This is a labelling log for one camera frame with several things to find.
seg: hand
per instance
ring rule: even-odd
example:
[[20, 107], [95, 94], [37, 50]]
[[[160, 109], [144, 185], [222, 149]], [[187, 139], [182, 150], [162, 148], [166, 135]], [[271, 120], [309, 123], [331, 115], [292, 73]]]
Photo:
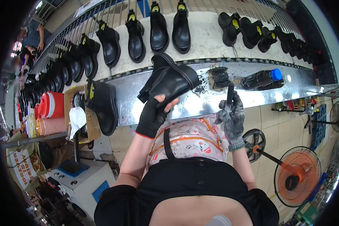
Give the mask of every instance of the hand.
[[223, 122], [225, 136], [228, 140], [228, 150], [235, 151], [245, 147], [244, 140], [242, 138], [242, 132], [244, 132], [244, 105], [240, 99], [240, 96], [234, 91], [233, 103], [231, 105], [231, 112], [223, 110], [226, 105], [226, 101], [221, 101], [219, 108], [221, 111], [217, 112], [216, 124]]
[[39, 45], [37, 46], [37, 51], [40, 52], [43, 49], [44, 49], [44, 42], [40, 41]]
[[137, 134], [150, 139], [154, 139], [156, 137], [157, 130], [166, 120], [171, 107], [178, 103], [178, 99], [176, 98], [171, 103], [167, 104], [164, 111], [159, 111], [156, 109], [156, 106], [159, 102], [163, 102], [165, 97], [166, 96], [164, 94], [157, 95], [154, 98], [151, 96], [149, 97], [142, 113], [140, 114], [140, 122], [136, 129]]

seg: pink container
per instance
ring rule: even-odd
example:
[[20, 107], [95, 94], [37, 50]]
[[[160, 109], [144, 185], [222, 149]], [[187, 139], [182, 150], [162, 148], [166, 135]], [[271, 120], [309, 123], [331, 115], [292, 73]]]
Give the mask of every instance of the pink container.
[[64, 118], [38, 119], [36, 120], [36, 132], [40, 136], [66, 132], [65, 119]]

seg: blue crate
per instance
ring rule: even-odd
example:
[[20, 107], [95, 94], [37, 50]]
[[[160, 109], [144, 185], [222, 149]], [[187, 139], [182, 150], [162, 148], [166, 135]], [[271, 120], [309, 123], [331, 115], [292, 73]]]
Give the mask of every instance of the blue crate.
[[[314, 120], [316, 121], [326, 121], [326, 105], [321, 105], [318, 112], [314, 113]], [[320, 145], [320, 143], [325, 138], [325, 129], [328, 124], [315, 123], [312, 134], [312, 144], [310, 149], [315, 151], [315, 149]]]

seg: black shirt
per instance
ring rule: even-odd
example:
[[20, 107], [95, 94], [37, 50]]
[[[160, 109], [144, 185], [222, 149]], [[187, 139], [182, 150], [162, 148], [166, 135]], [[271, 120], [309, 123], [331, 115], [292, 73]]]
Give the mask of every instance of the black shirt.
[[95, 225], [148, 225], [161, 201], [199, 195], [228, 197], [240, 202], [254, 226], [279, 223], [279, 213], [265, 192], [257, 188], [248, 191], [231, 165], [193, 157], [162, 160], [152, 165], [137, 189], [129, 185], [106, 189], [95, 209]]

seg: plastic bottle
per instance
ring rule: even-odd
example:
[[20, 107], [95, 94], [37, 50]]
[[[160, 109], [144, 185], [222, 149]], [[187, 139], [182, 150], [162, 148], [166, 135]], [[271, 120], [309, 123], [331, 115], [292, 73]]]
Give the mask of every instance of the plastic bottle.
[[267, 86], [275, 81], [282, 79], [281, 71], [279, 69], [261, 70], [252, 75], [246, 76], [241, 80], [244, 89], [254, 89], [261, 86]]

